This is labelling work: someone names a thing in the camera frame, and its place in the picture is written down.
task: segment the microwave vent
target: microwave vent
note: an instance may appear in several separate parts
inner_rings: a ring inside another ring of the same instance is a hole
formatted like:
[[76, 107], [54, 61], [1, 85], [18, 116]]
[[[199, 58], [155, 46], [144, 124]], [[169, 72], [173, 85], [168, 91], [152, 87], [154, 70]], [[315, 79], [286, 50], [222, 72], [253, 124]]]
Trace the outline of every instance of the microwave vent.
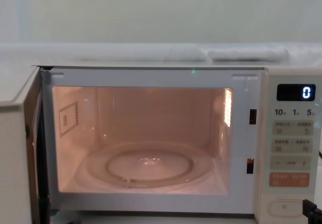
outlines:
[[78, 102], [73, 102], [59, 109], [59, 134], [63, 137], [78, 126]]

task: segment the microwave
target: microwave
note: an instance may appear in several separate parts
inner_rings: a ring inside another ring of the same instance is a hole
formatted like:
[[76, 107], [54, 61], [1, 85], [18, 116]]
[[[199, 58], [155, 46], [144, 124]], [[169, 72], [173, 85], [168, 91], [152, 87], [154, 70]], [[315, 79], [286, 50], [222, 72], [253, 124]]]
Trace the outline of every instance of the microwave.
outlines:
[[18, 178], [27, 179], [30, 223], [46, 223], [49, 209], [305, 222], [321, 68], [100, 61], [28, 69], [0, 114], [3, 139], [26, 144], [0, 148], [16, 192], [24, 189]]

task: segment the orange button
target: orange button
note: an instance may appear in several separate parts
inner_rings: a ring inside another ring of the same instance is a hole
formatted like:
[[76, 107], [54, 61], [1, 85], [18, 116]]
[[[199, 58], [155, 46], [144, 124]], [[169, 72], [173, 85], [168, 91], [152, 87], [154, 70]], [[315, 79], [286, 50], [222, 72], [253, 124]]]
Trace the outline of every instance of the orange button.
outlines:
[[270, 186], [272, 187], [307, 187], [309, 181], [309, 173], [271, 172], [270, 174]]

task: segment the digital display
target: digital display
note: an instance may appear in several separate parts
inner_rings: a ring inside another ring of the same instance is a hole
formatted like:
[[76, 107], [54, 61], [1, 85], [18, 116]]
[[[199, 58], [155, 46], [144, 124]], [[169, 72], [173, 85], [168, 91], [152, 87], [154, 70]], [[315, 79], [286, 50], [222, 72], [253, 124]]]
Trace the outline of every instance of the digital display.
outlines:
[[315, 99], [313, 84], [279, 84], [277, 86], [277, 101], [311, 102]]

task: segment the white wall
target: white wall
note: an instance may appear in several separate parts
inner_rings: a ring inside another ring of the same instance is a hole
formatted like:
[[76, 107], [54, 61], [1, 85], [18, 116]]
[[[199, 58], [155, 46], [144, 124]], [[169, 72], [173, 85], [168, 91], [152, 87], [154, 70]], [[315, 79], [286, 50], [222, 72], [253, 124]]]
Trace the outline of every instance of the white wall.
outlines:
[[26, 0], [27, 39], [320, 41], [322, 0]]
[[17, 0], [0, 0], [0, 42], [19, 39]]

